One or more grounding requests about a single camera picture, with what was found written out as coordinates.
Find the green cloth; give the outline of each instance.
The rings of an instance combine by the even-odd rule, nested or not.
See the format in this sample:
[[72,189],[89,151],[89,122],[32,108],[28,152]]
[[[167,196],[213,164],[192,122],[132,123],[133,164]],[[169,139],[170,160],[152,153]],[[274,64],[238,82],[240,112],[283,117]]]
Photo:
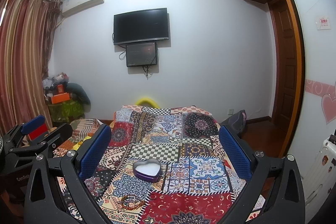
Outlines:
[[51,120],[53,122],[70,122],[84,114],[83,105],[79,101],[73,99],[48,105]]

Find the air conditioner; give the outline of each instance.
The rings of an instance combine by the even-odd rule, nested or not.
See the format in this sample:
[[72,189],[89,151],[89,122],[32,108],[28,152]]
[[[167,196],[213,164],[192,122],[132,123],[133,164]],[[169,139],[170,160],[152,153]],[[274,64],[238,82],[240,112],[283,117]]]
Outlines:
[[65,0],[63,2],[62,14],[64,17],[69,17],[104,2],[105,0]]

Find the metal screw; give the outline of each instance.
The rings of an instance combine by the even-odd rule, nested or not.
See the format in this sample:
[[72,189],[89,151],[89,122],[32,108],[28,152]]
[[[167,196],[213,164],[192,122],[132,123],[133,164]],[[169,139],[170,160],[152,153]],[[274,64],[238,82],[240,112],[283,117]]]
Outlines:
[[39,154],[36,156],[36,160],[42,160],[43,159],[43,155],[42,154]]
[[265,153],[263,151],[256,151],[255,155],[259,158],[262,158],[265,155]]
[[291,155],[291,154],[288,154],[288,155],[287,155],[287,158],[288,158],[288,160],[290,160],[290,161],[294,161],[294,160],[295,160],[294,156]]
[[75,150],[69,150],[69,151],[67,152],[67,156],[68,156],[68,157],[73,157],[75,154],[76,154],[76,151],[75,151]]

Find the bracelet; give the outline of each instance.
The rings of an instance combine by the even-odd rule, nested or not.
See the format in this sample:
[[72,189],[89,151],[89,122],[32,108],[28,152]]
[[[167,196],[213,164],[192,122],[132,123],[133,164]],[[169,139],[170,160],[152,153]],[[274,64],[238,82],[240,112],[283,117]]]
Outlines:
[[[126,206],[125,205],[125,201],[126,201],[126,199],[128,199],[129,197],[131,197],[131,196],[133,196],[133,197],[135,197],[134,198],[134,201],[132,202],[133,204],[134,204],[134,206],[133,207],[129,207],[129,206]],[[125,196],[123,196],[122,198],[121,198],[121,206],[122,206],[122,208],[124,208],[124,209],[126,209],[126,210],[136,210],[136,209],[139,209],[141,206],[143,206],[143,205],[145,205],[145,201],[143,201],[143,200],[141,200],[138,196],[136,196],[136,195],[125,195]]]
[[149,198],[151,200],[154,200],[154,199],[156,199],[156,195],[154,193],[150,193]]

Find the wall decal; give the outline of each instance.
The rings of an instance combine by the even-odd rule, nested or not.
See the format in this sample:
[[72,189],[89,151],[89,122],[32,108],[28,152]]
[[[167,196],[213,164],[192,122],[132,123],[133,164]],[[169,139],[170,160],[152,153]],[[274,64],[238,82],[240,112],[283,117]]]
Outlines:
[[306,79],[305,91],[322,97],[321,106],[327,124],[336,119],[335,85]]
[[323,95],[322,110],[327,124],[336,119],[336,99],[332,99],[329,94]]
[[331,29],[330,20],[327,16],[316,17],[315,18],[317,30]]
[[305,91],[314,95],[323,97],[329,94],[332,99],[335,99],[335,85],[328,85],[321,82],[306,79]]

